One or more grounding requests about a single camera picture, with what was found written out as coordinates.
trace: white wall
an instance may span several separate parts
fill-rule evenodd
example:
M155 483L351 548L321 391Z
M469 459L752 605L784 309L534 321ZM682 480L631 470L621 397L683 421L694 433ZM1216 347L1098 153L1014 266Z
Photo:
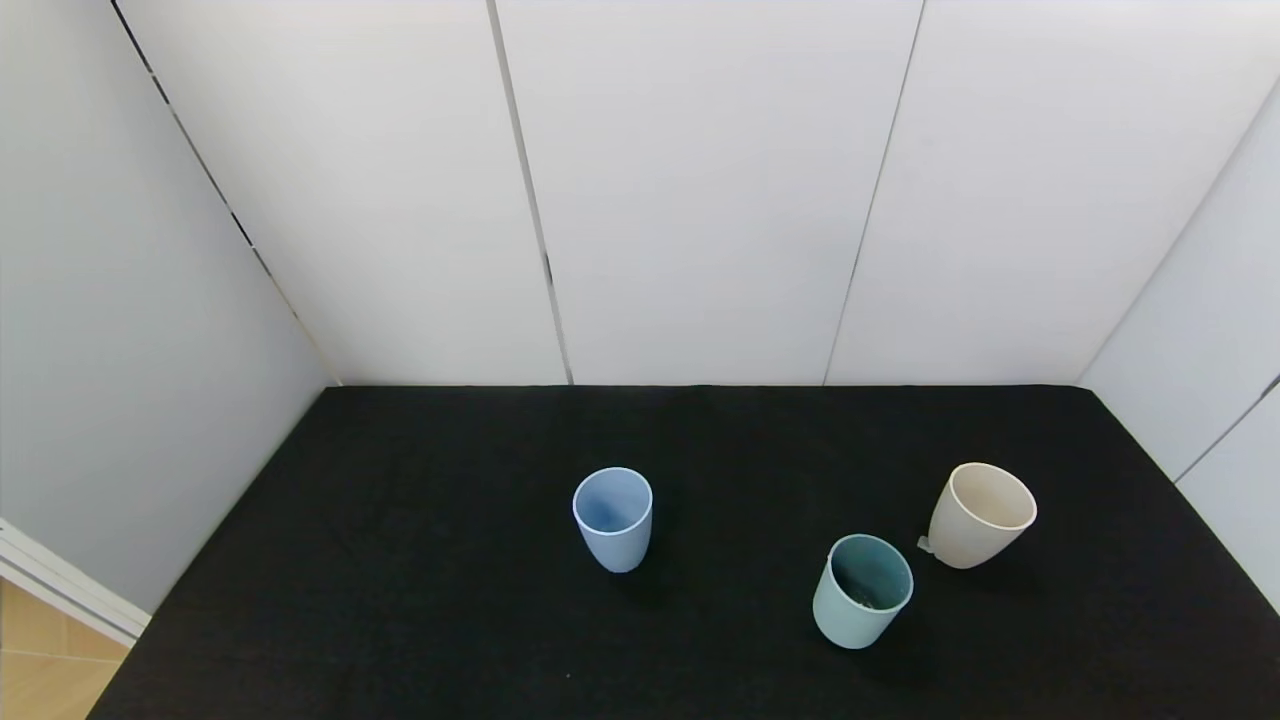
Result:
M119 5L344 382L564 382L484 0Z
M1178 483L1280 611L1280 392L1268 395Z
M1276 374L1280 87L1082 384L1176 478Z
M1280 76L1280 3L931 0L829 379L1073 383Z
M812 383L918 0L500 0L582 383Z
M155 610L326 383L109 3L0 3L0 514Z

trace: wooden floor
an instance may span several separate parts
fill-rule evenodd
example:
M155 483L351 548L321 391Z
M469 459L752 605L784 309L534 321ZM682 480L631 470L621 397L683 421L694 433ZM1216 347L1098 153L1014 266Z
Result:
M127 652L0 580L0 719L84 720Z

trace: mint green cup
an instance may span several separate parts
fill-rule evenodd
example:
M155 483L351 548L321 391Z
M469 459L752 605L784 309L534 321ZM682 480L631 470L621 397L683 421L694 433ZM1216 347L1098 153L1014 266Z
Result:
M846 536L827 553L813 620L828 641L861 650L881 637L914 589L911 566L897 548L874 536Z

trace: plastic cup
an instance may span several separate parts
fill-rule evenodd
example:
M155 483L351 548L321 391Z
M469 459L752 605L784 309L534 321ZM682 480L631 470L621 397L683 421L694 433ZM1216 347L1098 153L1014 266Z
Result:
M653 488L627 468L604 468L573 492L573 519L588 550L611 573L635 570L649 550Z
M928 550L952 568L995 557L1036 521L1036 496L1011 473L986 462L951 471L933 509Z
M813 620L828 641L861 650L881 637L914 589L911 566L897 548L874 536L846 536L827 553Z

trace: blue cup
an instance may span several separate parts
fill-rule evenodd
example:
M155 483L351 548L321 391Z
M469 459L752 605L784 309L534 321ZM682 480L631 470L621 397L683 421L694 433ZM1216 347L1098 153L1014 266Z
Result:
M649 550L653 488L644 475L627 468L596 470L573 492L573 519L605 570L628 573Z
M874 536L846 536L827 553L813 620L828 641L861 650L881 637L914 589L911 566L893 546Z

